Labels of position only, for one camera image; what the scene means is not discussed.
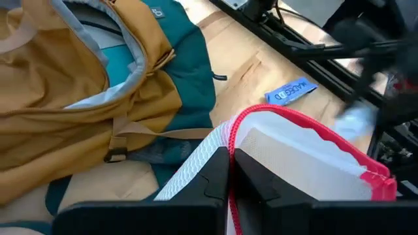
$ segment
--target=buckle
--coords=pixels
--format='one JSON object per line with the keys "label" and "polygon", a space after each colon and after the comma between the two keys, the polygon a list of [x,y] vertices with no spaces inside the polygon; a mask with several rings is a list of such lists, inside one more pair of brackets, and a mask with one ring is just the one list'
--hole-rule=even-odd
{"label": "buckle", "polygon": [[126,155],[128,154],[127,148],[114,148],[109,150],[109,152],[104,157],[106,163],[118,163],[126,160]]}

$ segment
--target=red zipper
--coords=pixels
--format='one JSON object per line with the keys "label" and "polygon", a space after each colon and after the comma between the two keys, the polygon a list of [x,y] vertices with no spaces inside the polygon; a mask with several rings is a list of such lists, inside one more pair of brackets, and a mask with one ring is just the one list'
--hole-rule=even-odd
{"label": "red zipper", "polygon": [[[299,125],[303,128],[310,128],[317,132],[317,134],[323,139],[334,142],[342,151],[346,151],[354,156],[356,160],[359,162],[360,165],[367,166],[368,169],[372,169],[371,171],[377,172],[381,176],[385,176],[388,178],[388,182],[390,181],[391,184],[396,182],[390,178],[390,172],[386,168],[386,166],[382,165],[381,163],[376,162],[375,160],[369,158],[367,155],[362,153],[356,147],[351,145],[347,140],[336,134],[334,131],[330,130],[328,127],[324,126],[320,122],[301,114],[295,110],[291,110],[289,108],[273,105],[273,104],[258,104],[255,106],[251,106],[245,109],[240,115],[238,115],[237,119],[235,120],[232,128],[231,134],[229,135],[229,143],[228,143],[228,150],[229,150],[229,157],[230,157],[230,176],[231,176],[231,187],[229,189],[229,205],[231,207],[231,213],[233,217],[235,232],[237,235],[242,235],[242,229],[239,220],[238,208],[236,206],[235,200],[235,192],[234,192],[234,170],[235,170],[235,139],[238,129],[240,127],[241,122],[244,118],[252,113],[252,112],[262,112],[262,111],[269,111],[274,112],[289,121]],[[389,196],[394,197],[396,190]]]}

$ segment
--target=red trim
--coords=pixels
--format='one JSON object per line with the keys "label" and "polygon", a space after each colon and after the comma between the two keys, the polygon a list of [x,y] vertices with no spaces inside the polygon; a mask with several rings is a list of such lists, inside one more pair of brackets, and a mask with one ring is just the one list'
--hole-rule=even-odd
{"label": "red trim", "polygon": [[[390,179],[389,169],[381,163],[369,158],[356,147],[351,145],[347,140],[330,130],[328,127],[322,125],[320,122],[301,114],[300,112],[288,109],[283,106],[273,104],[258,104],[245,109],[235,120],[231,134],[229,136],[229,155],[231,162],[231,176],[234,172],[234,152],[235,152],[235,138],[238,128],[244,118],[252,112],[270,111],[274,112],[289,121],[297,124],[300,127],[313,129],[323,140],[334,142],[342,151],[346,151],[354,156],[360,165],[367,166],[368,171],[362,174],[361,179],[370,183],[372,187],[372,200],[394,200],[396,198],[396,182]],[[241,235],[242,230],[240,226],[238,208],[236,207],[235,194],[233,187],[229,191],[229,204],[234,221],[236,234]]]}
{"label": "red trim", "polygon": [[418,91],[418,85],[413,84],[410,80],[397,82],[393,84],[393,87],[397,90],[402,90],[405,87],[405,89]]}

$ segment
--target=sticker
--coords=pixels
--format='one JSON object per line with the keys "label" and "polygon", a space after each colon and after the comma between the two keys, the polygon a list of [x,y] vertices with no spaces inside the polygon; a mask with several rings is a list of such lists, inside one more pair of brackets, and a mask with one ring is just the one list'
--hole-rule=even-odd
{"label": "sticker", "polygon": [[151,7],[151,12],[155,18],[164,18],[164,12],[161,10],[161,7]]}
{"label": "sticker", "polygon": [[268,104],[287,105],[301,96],[318,88],[317,84],[310,83],[306,78],[299,78],[279,89],[265,94]]}

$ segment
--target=teal fabric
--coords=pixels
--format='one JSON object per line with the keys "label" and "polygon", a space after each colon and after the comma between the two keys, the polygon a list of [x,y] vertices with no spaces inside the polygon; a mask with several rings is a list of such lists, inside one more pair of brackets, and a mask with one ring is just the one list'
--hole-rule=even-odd
{"label": "teal fabric", "polygon": [[128,64],[134,61],[131,51],[125,45],[113,46],[102,49],[102,52],[109,58],[106,71],[109,75],[110,87],[126,81],[131,71]]}
{"label": "teal fabric", "polygon": [[178,165],[185,161],[201,142],[202,140],[160,138],[140,150],[130,152],[127,158],[151,164]]}
{"label": "teal fabric", "polygon": [[157,179],[158,185],[165,185],[169,179],[176,173],[178,165],[169,164],[151,164],[151,168],[154,171],[155,178]]}
{"label": "teal fabric", "polygon": [[51,225],[47,222],[41,221],[17,221],[11,223],[0,224],[0,228],[7,227],[19,227],[19,228],[28,228],[41,234],[49,235],[51,234]]}
{"label": "teal fabric", "polygon": [[58,213],[59,205],[64,198],[65,191],[70,184],[72,176],[67,176],[58,180],[54,180],[48,185],[48,190],[45,196],[45,206],[51,215],[55,216]]}
{"label": "teal fabric", "polygon": [[[213,72],[210,66],[206,43],[200,29],[190,22],[181,4],[173,0],[144,0],[150,7],[159,7],[165,17],[157,21],[176,52],[176,57],[163,69],[172,78],[177,87],[182,107],[167,126],[166,131],[188,128],[212,127],[209,112],[216,101]],[[158,138],[156,142],[171,141],[178,144],[166,149],[163,158],[165,164],[177,167],[185,159],[181,158],[182,140]],[[200,141],[192,141],[190,153]],[[167,175],[155,169],[159,183],[167,181]]]}

